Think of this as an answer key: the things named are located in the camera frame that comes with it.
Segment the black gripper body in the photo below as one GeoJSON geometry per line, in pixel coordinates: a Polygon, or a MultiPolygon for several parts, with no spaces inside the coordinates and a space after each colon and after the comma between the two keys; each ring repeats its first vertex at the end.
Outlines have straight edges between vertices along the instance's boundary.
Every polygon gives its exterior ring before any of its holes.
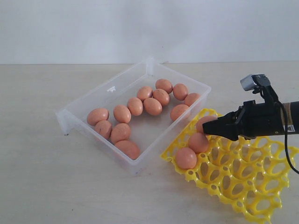
{"type": "Polygon", "coordinates": [[[254,139],[259,136],[283,135],[284,128],[279,103],[272,106],[257,104],[254,100],[246,101],[237,111],[232,112],[231,140],[239,136],[254,139]]]}

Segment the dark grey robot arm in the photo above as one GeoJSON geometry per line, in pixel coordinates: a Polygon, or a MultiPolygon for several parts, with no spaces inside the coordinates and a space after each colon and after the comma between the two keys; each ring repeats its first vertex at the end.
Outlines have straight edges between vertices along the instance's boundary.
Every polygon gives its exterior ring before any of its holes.
{"type": "Polygon", "coordinates": [[[214,121],[203,124],[203,132],[236,141],[240,136],[254,139],[259,136],[274,136],[299,133],[299,103],[273,105],[246,101],[235,112],[230,112],[214,121]]]}

